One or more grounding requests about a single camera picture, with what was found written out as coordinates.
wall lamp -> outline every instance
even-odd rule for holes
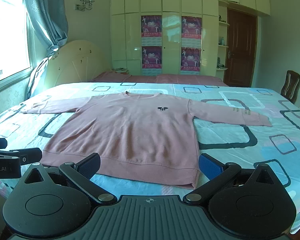
[[[80,0],[82,2],[82,5],[80,4],[76,4],[74,6],[74,9],[77,11],[85,11],[87,10],[91,10],[92,9],[92,3],[94,2],[94,0]]]

pink sweatshirt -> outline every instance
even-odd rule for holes
[[[35,103],[22,113],[75,112],[52,136],[41,163],[77,163],[99,153],[99,174],[195,189],[199,148],[194,116],[210,122],[271,126],[264,115],[164,94],[123,92]]]

cream headboard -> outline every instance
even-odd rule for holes
[[[87,82],[111,69],[102,50],[90,41],[71,41],[49,60],[44,89],[61,84]]]

bedsheet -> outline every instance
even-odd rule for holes
[[[103,72],[92,80],[92,82],[132,82],[132,83],[155,83],[155,84],[188,84],[227,87],[218,77],[203,75],[178,75],[159,74],[157,76],[138,76],[120,74],[114,72]]]
[[[79,98],[129,91],[131,93],[164,93],[211,104],[239,107],[269,117],[273,127],[212,123],[194,119],[199,149],[219,161],[235,162],[243,168],[267,163],[286,188],[297,208],[291,229],[300,228],[300,110],[273,90],[219,86],[144,84],[144,83],[74,83],[64,84],[17,105],[0,114],[0,137],[8,141],[7,150],[26,147],[43,149],[52,135],[73,114],[22,114],[26,104],[48,99]],[[22,167],[22,173],[28,166]],[[208,179],[201,174],[198,186]],[[178,187],[94,175],[91,179],[104,189],[120,195],[180,195],[189,190]],[[0,194],[5,198],[18,179],[1,179]]]

wall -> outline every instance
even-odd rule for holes
[[[102,48],[111,64],[110,0],[95,0],[91,11],[75,11],[80,0],[65,0],[69,24],[68,41],[88,40]]]
[[[28,82],[29,78],[25,78],[0,92],[0,114],[25,100]]]
[[[271,17],[262,19],[256,86],[280,93],[287,70],[300,74],[300,0],[270,0]],[[295,103],[300,106],[300,89]]]

